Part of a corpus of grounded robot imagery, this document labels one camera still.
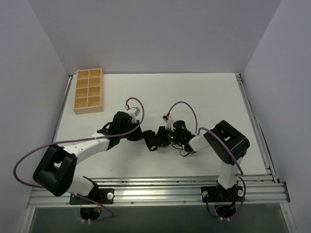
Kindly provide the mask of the wooden compartment tray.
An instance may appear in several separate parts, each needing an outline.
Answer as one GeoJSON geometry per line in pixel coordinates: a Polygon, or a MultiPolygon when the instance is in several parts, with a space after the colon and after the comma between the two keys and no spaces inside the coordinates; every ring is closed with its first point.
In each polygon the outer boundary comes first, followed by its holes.
{"type": "Polygon", "coordinates": [[[73,110],[75,114],[102,112],[103,70],[101,68],[78,70],[73,110]]]}

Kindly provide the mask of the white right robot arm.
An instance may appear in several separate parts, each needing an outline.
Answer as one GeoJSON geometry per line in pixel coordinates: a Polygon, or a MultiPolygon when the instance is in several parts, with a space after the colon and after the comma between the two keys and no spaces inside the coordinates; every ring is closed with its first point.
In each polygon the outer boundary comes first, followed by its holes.
{"type": "Polygon", "coordinates": [[[177,144],[186,152],[185,156],[212,148],[222,162],[216,196],[221,200],[227,200],[233,195],[233,186],[237,183],[238,174],[243,174],[241,161],[250,147],[250,142],[225,120],[210,130],[203,127],[200,130],[204,130],[205,133],[194,135],[187,129],[183,120],[174,121],[171,128],[159,127],[152,145],[166,147],[177,144]]]}

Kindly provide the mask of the black underwear with beige waistband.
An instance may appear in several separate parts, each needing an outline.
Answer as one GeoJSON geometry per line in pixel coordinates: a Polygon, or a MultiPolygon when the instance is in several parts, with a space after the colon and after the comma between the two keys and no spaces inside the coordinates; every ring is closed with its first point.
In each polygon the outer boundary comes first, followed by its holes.
{"type": "Polygon", "coordinates": [[[143,138],[149,151],[155,151],[160,146],[160,140],[152,130],[144,131],[143,138]]]}

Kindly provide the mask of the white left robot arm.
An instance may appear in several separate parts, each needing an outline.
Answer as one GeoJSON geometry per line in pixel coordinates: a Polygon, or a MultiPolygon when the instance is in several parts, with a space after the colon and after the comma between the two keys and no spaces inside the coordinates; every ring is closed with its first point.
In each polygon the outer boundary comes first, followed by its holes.
{"type": "Polygon", "coordinates": [[[94,203],[98,197],[98,185],[86,176],[75,175],[76,166],[87,158],[107,151],[123,138],[140,134],[140,121],[129,122],[121,128],[111,122],[97,130],[88,141],[76,142],[67,146],[48,146],[44,156],[33,173],[33,180],[54,196],[64,193],[80,195],[86,203],[94,203]]]}

